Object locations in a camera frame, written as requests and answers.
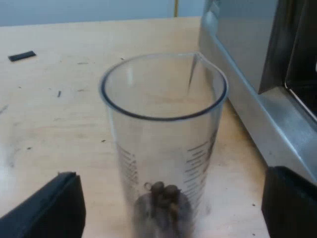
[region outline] white wall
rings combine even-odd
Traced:
[[[202,16],[206,0],[178,0],[178,16]]]
[[[202,15],[205,0],[179,0],[179,16]],[[172,17],[174,0],[0,0],[0,26]]]

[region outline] black rubber piece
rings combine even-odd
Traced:
[[[262,213],[271,238],[316,237],[317,187],[286,167],[270,167]]]
[[[61,173],[0,218],[0,237],[80,238],[85,219],[80,177]]]
[[[32,56],[36,56],[36,54],[33,51],[28,51],[28,52],[21,53],[18,55],[8,56],[8,58],[11,62],[14,62],[14,61],[26,59],[26,58],[29,58]]]

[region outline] black object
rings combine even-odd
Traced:
[[[80,238],[85,217],[80,177],[60,173],[0,219],[0,237]]]
[[[36,56],[36,54],[33,51],[28,51],[28,52],[21,53],[18,55],[8,56],[8,58],[11,62],[14,62],[14,61],[26,59],[26,58],[32,57],[32,56]]]
[[[151,192],[153,195],[159,195],[164,191],[164,183],[162,181],[156,182],[151,186]]]
[[[303,7],[285,85],[317,119],[317,1],[299,2],[303,2]]]
[[[262,212],[271,238],[316,237],[317,187],[286,167],[270,167]]]

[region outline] light wood surface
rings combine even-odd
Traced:
[[[100,78],[120,58],[197,50],[198,32],[199,18],[0,27],[0,216],[58,172],[76,171],[87,209],[83,237],[127,237]],[[37,56],[7,59],[29,50]],[[269,237],[264,173],[227,102],[209,169],[210,238]]]

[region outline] clear plastic beaker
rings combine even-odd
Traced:
[[[194,238],[228,85],[201,53],[122,61],[101,82],[134,238]]]

